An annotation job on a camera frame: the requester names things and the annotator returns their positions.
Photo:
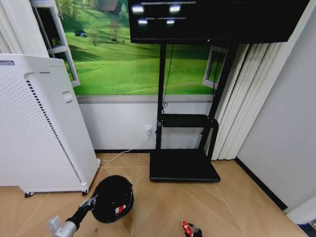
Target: air purifier vent holes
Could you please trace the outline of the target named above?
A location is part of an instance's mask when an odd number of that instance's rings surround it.
[[[41,111],[42,111],[42,113],[43,113],[45,119],[47,120],[47,123],[48,123],[48,125],[50,126],[50,129],[51,129],[52,132],[54,133],[54,136],[56,137],[57,142],[59,143],[59,145],[60,145],[60,147],[61,147],[63,153],[65,154],[65,156],[66,156],[66,158],[67,158],[67,160],[68,160],[68,162],[69,162],[69,164],[71,165],[71,167],[72,167],[73,171],[75,172],[77,178],[79,179],[80,183],[82,183],[82,181],[81,181],[81,179],[80,179],[80,177],[79,177],[79,175],[78,175],[78,172],[76,171],[76,169],[75,169],[73,163],[71,162],[70,157],[69,157],[69,155],[67,154],[66,149],[65,149],[64,146],[63,146],[63,143],[61,142],[60,138],[58,137],[58,135],[57,135],[57,133],[56,133],[56,131],[55,131],[55,128],[53,127],[53,125],[52,125],[52,123],[51,123],[51,121],[50,121],[50,119],[49,119],[49,117],[48,117],[48,115],[47,115],[45,109],[43,108],[43,106],[42,106],[42,104],[41,104],[41,102],[40,102],[40,100],[39,100],[39,98],[38,98],[36,92],[34,91],[31,82],[30,82],[29,80],[27,80],[26,83],[28,84],[28,86],[29,86],[29,88],[30,88],[30,90],[31,90],[31,92],[32,92],[32,94],[33,94],[33,96],[34,96],[34,98],[36,99],[36,102],[38,103],[38,105],[39,105],[39,107],[40,107],[40,109],[41,109]]]

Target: tv stand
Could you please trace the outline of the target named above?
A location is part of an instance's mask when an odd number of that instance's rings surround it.
[[[163,114],[163,83],[166,60],[166,43],[160,44],[158,111],[156,149],[150,156],[150,179],[155,182],[219,182],[221,179],[211,164],[218,132],[215,114],[229,76],[238,44],[230,43],[218,87],[207,115]],[[161,149],[162,127],[202,127],[202,137],[197,149]],[[208,154],[204,152],[212,130]]]

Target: caster wheel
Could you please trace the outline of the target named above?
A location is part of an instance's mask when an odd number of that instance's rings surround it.
[[[34,192],[25,193],[24,198],[29,198],[29,197],[33,196],[34,194],[35,194]]]
[[[83,191],[82,196],[86,196],[88,194],[89,190]]]

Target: vertical blind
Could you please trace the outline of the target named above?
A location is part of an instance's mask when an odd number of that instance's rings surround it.
[[[216,115],[219,131],[212,160],[237,156],[315,5],[316,0],[309,2],[288,42],[239,46]]]
[[[0,53],[48,57],[28,0],[0,0]]]

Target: white wall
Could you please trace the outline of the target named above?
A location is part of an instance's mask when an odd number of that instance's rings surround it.
[[[316,12],[237,156],[288,207],[316,195]]]
[[[137,149],[156,145],[156,103],[80,104],[94,149],[130,149],[146,138],[145,125],[153,125],[148,141]],[[210,103],[169,103],[165,113],[207,114]],[[163,128],[162,148],[197,148],[201,128]]]

